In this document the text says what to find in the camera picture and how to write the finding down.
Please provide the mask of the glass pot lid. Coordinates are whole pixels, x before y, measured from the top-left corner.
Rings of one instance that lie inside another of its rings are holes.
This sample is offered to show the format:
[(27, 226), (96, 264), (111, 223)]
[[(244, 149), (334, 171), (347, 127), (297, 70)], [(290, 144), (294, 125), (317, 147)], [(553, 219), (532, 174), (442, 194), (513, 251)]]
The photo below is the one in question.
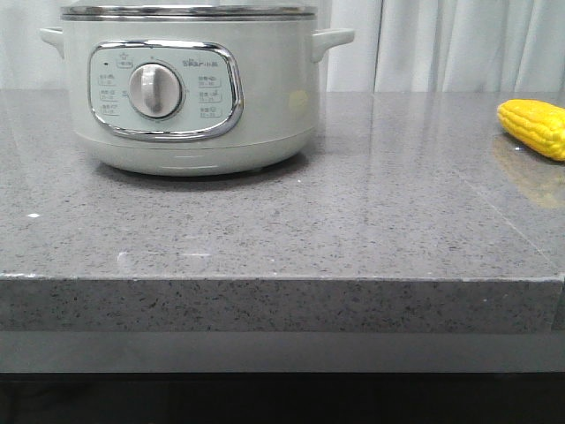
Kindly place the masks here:
[(187, 4), (172, 1), (76, 1), (60, 8), (66, 21), (284, 21), (314, 20), (302, 4)]

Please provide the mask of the yellow corn cob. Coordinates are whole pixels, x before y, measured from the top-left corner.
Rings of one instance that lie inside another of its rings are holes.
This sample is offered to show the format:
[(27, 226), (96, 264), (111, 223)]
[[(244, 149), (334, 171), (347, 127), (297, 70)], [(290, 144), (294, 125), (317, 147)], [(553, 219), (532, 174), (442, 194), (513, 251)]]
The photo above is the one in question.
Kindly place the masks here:
[(498, 106), (501, 126), (546, 158), (564, 161), (564, 108), (534, 99), (511, 99)]

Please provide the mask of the pale green electric pot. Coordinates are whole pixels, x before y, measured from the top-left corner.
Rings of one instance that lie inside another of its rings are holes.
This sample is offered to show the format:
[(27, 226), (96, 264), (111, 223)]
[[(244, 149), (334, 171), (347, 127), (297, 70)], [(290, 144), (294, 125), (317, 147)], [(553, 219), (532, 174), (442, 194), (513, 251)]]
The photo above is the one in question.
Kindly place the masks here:
[(66, 63), (73, 128), (97, 159), (161, 176), (283, 161), (313, 137), (319, 67), (352, 42), (314, 20), (66, 21), (41, 39)]

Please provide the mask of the white curtain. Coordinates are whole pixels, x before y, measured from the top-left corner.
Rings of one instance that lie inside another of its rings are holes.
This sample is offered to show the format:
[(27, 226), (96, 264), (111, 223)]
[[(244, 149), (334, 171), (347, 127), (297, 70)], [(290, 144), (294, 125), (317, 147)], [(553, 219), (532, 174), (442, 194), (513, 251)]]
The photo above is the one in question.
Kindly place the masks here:
[[(64, 88), (39, 29), (74, 1), (1, 1), (1, 88)], [(352, 28), (320, 71), (330, 92), (563, 92), (564, 1), (81, 1), (84, 4), (305, 5), (318, 28)]]

